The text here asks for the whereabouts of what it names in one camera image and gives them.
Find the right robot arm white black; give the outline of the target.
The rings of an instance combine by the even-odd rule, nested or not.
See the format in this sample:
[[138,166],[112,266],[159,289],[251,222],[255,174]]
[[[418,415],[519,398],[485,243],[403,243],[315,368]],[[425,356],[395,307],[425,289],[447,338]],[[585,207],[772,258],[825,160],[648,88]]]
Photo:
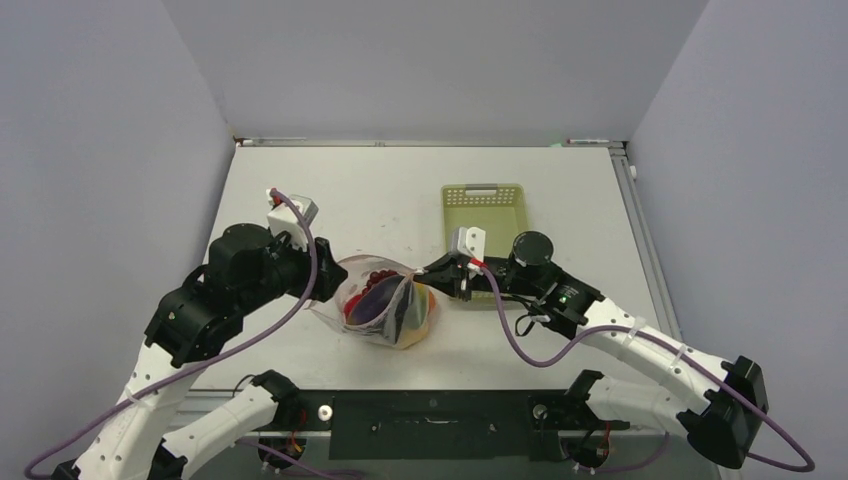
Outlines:
[[485,253],[486,234],[460,227],[448,253],[414,273],[415,281],[463,301],[490,292],[524,302],[544,328],[600,350],[654,387],[616,381],[605,374],[580,377],[565,414],[579,428],[597,421],[641,424],[683,437],[707,460],[738,470],[768,411],[761,366],[738,356],[731,361],[677,341],[620,308],[598,289],[553,261],[554,245],[538,231],[516,236],[507,257]]

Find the purple eggplant toy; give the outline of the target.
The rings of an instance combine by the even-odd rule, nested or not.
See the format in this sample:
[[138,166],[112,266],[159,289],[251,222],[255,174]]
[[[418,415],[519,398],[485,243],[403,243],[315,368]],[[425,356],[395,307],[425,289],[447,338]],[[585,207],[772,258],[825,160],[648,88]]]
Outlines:
[[362,289],[357,294],[362,294],[363,297],[352,311],[351,322],[346,324],[360,326],[377,319],[388,307],[404,279],[404,276],[398,274],[385,279],[365,293],[362,292]]

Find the beige plastic basket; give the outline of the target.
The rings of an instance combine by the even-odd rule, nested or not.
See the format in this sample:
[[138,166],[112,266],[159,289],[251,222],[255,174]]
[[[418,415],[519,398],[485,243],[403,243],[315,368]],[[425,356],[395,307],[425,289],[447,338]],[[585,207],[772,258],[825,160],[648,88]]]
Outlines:
[[459,227],[486,232],[485,254],[506,258],[516,236],[530,230],[524,189],[515,183],[454,184],[441,188],[444,246]]

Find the dark red grapes toy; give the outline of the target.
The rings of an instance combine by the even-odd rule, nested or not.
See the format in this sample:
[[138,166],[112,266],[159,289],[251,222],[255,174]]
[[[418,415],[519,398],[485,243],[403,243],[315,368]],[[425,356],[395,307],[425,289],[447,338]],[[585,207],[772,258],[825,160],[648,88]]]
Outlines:
[[365,286],[364,286],[362,292],[365,293],[365,292],[369,291],[370,289],[372,289],[374,286],[376,286],[379,283],[381,283],[382,281],[384,281],[385,279],[393,277],[393,276],[397,276],[397,275],[398,275],[398,272],[395,271],[395,270],[391,270],[391,269],[372,271],[368,276],[368,279],[365,283]]

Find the clear zip top bag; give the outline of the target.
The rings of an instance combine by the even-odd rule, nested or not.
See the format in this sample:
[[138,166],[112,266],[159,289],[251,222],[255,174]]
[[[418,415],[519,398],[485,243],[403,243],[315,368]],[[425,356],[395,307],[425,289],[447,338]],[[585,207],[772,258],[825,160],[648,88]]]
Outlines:
[[431,289],[414,280],[414,270],[375,255],[344,258],[348,272],[334,296],[308,310],[338,334],[404,350],[428,336],[437,321]]

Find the red tomato toy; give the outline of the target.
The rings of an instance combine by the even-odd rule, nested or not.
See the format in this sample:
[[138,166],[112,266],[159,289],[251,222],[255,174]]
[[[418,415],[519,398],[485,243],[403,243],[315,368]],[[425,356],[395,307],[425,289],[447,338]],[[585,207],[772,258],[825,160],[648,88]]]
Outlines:
[[350,318],[351,318],[351,315],[352,315],[352,311],[357,306],[357,304],[361,301],[362,297],[363,297],[362,294],[356,294],[356,295],[352,296],[351,298],[349,298],[348,301],[344,304],[343,314],[344,314],[344,319],[345,319],[346,323],[351,322]]

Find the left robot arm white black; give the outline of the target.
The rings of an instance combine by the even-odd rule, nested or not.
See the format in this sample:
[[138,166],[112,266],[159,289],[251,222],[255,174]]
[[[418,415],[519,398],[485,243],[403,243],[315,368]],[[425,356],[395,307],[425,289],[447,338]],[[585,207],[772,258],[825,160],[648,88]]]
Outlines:
[[89,425],[88,449],[53,477],[187,479],[246,433],[292,426],[298,388],[273,370],[186,428],[172,430],[171,421],[197,378],[233,355],[230,341],[248,315],[285,295],[298,304],[330,300],[347,276],[328,240],[306,226],[228,227],[207,262],[160,300],[118,403]]

